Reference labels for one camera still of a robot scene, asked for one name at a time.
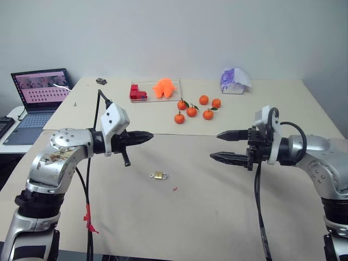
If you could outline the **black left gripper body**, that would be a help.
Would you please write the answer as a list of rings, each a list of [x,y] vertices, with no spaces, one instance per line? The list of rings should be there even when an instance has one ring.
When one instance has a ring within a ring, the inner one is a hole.
[[[129,160],[127,151],[126,151],[126,142],[129,138],[129,135],[126,130],[124,130],[121,134],[115,134],[111,138],[111,152],[114,154],[121,154],[123,157],[125,167],[131,165]]]

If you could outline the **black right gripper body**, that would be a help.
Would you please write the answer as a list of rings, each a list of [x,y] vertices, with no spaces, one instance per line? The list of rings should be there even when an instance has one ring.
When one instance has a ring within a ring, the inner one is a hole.
[[[266,141],[261,131],[256,126],[248,129],[248,148],[247,153],[247,169],[252,171],[253,165],[267,161],[270,158],[272,145]]]

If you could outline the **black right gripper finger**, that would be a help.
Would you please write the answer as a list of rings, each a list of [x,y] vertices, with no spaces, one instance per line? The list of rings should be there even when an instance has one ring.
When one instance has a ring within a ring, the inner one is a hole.
[[[218,139],[226,140],[226,141],[248,140],[248,129],[247,130],[228,130],[218,134],[216,137]]]
[[[224,164],[248,167],[248,156],[246,155],[233,152],[216,152],[211,153],[210,157]]]

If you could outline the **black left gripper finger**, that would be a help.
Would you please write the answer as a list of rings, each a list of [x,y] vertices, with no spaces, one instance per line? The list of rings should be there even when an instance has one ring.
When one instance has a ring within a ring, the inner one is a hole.
[[[147,131],[130,131],[128,132],[130,139],[152,139],[154,135]]]
[[[152,135],[132,136],[128,139],[128,146],[143,144],[153,138]]]

